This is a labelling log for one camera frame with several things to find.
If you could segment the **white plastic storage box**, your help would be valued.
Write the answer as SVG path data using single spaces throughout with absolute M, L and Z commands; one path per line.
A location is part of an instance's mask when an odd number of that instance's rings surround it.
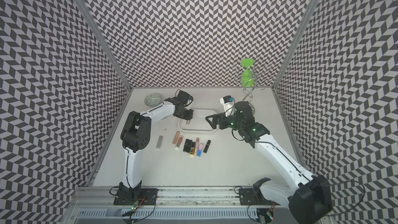
M 216 130 L 213 130 L 207 123 L 205 117 L 216 114 L 214 110 L 193 108 L 193 118 L 190 120 L 190 124 L 186 124 L 186 120 L 180 119 L 178 121 L 179 129 L 184 133 L 192 134 L 211 134 Z

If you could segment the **black lipstick gold band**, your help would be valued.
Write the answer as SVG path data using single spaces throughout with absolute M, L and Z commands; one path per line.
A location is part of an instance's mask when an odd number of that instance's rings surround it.
M 204 150 L 203 150 L 203 153 L 207 153 L 207 152 L 208 152 L 208 149 L 209 149 L 209 147 L 210 147 L 210 144 L 211 144 L 211 140 L 208 140 L 207 143 L 206 143 L 206 145 L 205 145 L 205 148 L 204 148 Z

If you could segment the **beige matte lipstick tube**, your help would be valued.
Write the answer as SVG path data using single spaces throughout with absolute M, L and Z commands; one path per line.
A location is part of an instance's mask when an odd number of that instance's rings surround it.
M 173 141 L 172 141 L 172 144 L 173 144 L 173 145 L 176 145 L 179 136 L 180 136 L 180 131 L 177 131 L 176 134 L 175 134 L 175 136 L 174 136 L 174 138 L 173 138 Z

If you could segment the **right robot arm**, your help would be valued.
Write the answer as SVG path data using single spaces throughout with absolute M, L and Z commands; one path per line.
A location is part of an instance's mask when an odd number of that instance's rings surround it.
M 259 200 L 272 201 L 289 209 L 300 224 L 314 224 L 332 211 L 328 180 L 315 176 L 282 149 L 270 131 L 256 122 L 248 102 L 237 102 L 224 113 L 205 119 L 213 129 L 237 131 L 243 141 L 263 154 L 285 179 L 286 186 L 269 178 L 258 180 L 253 188 Z

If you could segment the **silver lipstick tube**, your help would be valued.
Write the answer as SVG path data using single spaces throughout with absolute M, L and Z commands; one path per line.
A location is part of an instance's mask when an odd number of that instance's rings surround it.
M 162 141 L 163 141 L 163 136 L 161 135 L 161 136 L 159 136 L 159 139 L 158 139 L 158 142 L 157 142 L 157 145 L 156 145 L 156 149 L 160 149 L 161 148 Z

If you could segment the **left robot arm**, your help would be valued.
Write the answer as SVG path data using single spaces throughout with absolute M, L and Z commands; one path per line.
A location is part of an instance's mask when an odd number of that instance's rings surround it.
M 141 160 L 143 152 L 150 142 L 151 127 L 168 116 L 183 120 L 191 120 L 193 110 L 188 106 L 193 102 L 193 97 L 167 98 L 161 104 L 144 112 L 132 111 L 129 113 L 121 133 L 122 147 L 125 154 L 124 175 L 119 184 L 118 193 L 131 201 L 136 201 L 140 196 Z

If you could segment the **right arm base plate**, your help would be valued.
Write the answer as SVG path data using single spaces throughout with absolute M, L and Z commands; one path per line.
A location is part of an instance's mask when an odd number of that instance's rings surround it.
M 238 188 L 238 195 L 242 206 L 272 205 L 271 201 L 266 200 L 260 192 L 255 191 L 253 188 Z

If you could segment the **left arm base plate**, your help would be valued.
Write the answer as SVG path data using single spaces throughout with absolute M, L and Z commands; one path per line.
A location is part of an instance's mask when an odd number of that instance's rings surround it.
M 140 203 L 144 200 L 141 206 L 153 206 L 156 204 L 158 192 L 157 188 L 144 188 L 135 192 L 127 191 L 127 193 L 119 189 L 113 205 L 132 206 L 134 203 Z

